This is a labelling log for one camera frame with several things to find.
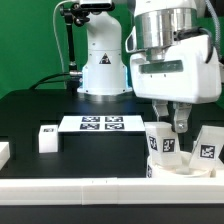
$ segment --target black table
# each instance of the black table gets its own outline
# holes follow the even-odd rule
[[[172,105],[169,105],[169,110],[172,116]],[[46,164],[35,165],[36,161],[42,160],[37,144],[40,125],[59,124],[64,115],[111,114],[141,115],[144,122],[155,120],[151,101],[135,97],[119,102],[93,103],[77,99],[76,95],[64,90],[20,90],[9,93],[0,100],[0,140],[10,142],[11,158],[0,172],[0,178],[71,178],[68,170],[60,169],[63,164],[52,165],[57,172],[40,172],[40,164]],[[193,140],[202,125],[224,126],[224,111],[215,103],[193,106],[189,131],[179,136],[182,150],[192,149]],[[61,164],[58,155],[49,161]],[[0,219],[4,224],[223,223],[223,211],[224,205],[215,204],[1,206]]]

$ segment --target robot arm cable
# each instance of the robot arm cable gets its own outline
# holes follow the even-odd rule
[[[194,27],[192,29],[182,30],[182,31],[178,32],[177,39],[184,40],[184,39],[187,39],[190,37],[195,37],[195,36],[202,35],[202,34],[206,34],[209,37],[209,51],[208,51],[207,59],[205,61],[205,63],[207,64],[207,63],[209,63],[209,61],[212,58],[213,48],[214,48],[214,46],[213,46],[214,44],[212,41],[212,34],[209,30],[202,28],[202,27]]]
[[[56,27],[56,12],[62,4],[71,3],[71,2],[78,2],[78,1],[74,1],[74,0],[73,1],[72,0],[62,1],[55,6],[54,13],[53,13],[54,35],[55,35],[55,39],[56,39],[56,43],[57,43],[57,48],[58,48],[58,52],[59,52],[59,56],[60,56],[61,68],[62,68],[63,73],[65,72],[65,63],[64,63],[63,54],[62,54],[61,45],[59,42],[58,32],[57,32],[57,27]]]

